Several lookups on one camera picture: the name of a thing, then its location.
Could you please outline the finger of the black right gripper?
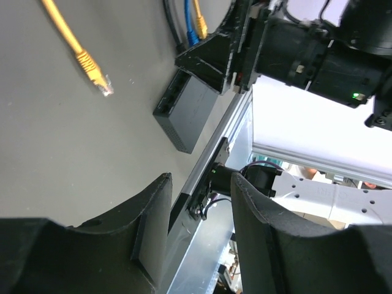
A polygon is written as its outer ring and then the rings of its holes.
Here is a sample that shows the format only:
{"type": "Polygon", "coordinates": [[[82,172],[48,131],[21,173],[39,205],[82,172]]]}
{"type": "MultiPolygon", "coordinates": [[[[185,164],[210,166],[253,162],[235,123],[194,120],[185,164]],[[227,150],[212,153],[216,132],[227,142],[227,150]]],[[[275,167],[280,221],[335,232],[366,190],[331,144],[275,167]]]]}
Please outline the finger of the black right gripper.
{"type": "Polygon", "coordinates": [[[232,1],[219,27],[175,59],[175,65],[218,94],[232,82],[235,56],[245,39],[245,2],[232,1]]]}

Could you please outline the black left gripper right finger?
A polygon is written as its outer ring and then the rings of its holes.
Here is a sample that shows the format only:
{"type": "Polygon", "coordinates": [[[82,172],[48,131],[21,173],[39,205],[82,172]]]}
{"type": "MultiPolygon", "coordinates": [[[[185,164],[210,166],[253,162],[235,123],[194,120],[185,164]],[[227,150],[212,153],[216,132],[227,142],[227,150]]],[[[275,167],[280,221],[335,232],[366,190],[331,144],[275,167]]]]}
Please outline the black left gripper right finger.
{"type": "Polygon", "coordinates": [[[315,224],[231,178],[245,293],[390,293],[391,227],[315,224]]]}

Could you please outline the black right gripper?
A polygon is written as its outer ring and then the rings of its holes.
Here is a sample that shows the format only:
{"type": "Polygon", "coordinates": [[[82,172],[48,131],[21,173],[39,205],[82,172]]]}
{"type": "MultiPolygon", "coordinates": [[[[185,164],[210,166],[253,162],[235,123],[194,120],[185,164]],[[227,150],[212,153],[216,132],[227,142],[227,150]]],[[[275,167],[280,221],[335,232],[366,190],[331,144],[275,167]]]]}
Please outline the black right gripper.
{"type": "Polygon", "coordinates": [[[261,31],[255,71],[351,108],[374,99],[388,105],[388,3],[340,1],[330,21],[332,1],[298,5],[309,18],[290,12],[290,1],[257,1],[252,11],[261,31]]]}

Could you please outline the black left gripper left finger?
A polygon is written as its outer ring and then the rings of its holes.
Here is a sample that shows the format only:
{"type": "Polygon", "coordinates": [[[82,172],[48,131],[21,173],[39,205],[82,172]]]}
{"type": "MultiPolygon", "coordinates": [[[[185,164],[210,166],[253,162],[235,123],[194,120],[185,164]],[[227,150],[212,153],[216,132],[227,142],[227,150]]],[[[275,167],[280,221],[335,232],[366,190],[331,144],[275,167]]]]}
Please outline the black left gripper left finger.
{"type": "Polygon", "coordinates": [[[78,227],[1,219],[2,293],[156,293],[162,279],[172,176],[78,227]]]}

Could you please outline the dark grey network switch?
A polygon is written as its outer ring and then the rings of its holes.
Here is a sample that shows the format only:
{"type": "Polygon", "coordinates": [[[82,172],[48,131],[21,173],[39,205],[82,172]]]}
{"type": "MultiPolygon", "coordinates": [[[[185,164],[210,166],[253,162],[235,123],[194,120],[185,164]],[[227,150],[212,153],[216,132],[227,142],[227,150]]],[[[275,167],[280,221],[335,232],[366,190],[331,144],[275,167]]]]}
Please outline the dark grey network switch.
{"type": "Polygon", "coordinates": [[[195,77],[178,70],[153,111],[174,147],[191,154],[218,95],[195,77]]]}

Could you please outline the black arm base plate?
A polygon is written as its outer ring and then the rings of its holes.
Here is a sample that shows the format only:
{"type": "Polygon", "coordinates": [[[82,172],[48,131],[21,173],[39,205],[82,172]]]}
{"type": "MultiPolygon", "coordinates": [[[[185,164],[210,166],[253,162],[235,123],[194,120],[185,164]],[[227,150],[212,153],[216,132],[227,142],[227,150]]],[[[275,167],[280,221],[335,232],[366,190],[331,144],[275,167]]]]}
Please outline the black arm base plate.
{"type": "Polygon", "coordinates": [[[207,206],[208,195],[211,192],[211,183],[214,175],[217,174],[217,168],[219,165],[225,165],[229,153],[227,148],[229,142],[227,137],[222,137],[217,147],[213,151],[210,160],[207,162],[206,167],[202,171],[200,179],[197,181],[197,185],[190,195],[190,200],[187,204],[187,211],[193,220],[198,221],[204,218],[203,211],[207,206]]]}

